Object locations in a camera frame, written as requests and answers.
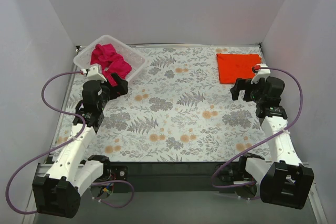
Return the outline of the pink t shirt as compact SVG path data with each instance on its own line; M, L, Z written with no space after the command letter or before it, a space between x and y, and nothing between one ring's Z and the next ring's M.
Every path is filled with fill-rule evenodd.
M102 74L115 87L117 83L112 77L116 73L122 80L131 72L132 67L124 58L116 52L112 44L96 44L91 53L91 65L99 64L102 68Z

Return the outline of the white plastic basket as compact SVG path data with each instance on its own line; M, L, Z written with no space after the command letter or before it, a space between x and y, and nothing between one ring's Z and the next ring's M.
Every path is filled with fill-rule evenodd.
M110 35L103 35L85 47L74 57L73 62L79 69L87 69L90 66L91 53L96 44L112 44L116 49L116 52L123 56L124 60L131 65L132 70L125 78L128 83L134 81L148 63L146 57L139 51L131 48Z

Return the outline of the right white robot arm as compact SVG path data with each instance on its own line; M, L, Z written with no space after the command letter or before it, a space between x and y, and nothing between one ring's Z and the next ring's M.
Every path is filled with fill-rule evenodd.
M259 194L263 202L302 209L306 203L314 173L305 167L297 156L289 132L285 109L280 106L281 94L285 84L275 77L251 79L238 78L231 88L233 100L244 91L244 101L256 104L256 116L267 137L279 133L267 143L270 148L272 164L254 154L245 154L239 161L238 176L248 181L254 178L259 184Z

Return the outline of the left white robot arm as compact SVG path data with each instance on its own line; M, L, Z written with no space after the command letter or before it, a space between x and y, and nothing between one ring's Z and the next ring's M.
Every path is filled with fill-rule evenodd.
M86 161L79 165L104 119L107 103L128 92L128 82L116 73L111 74L116 85L101 77L88 78L82 86L82 99L78 102L69 143L65 144L52 167L43 177L33 180L37 212L53 216L73 218L80 206L81 196L97 179L106 182L112 170L102 161Z

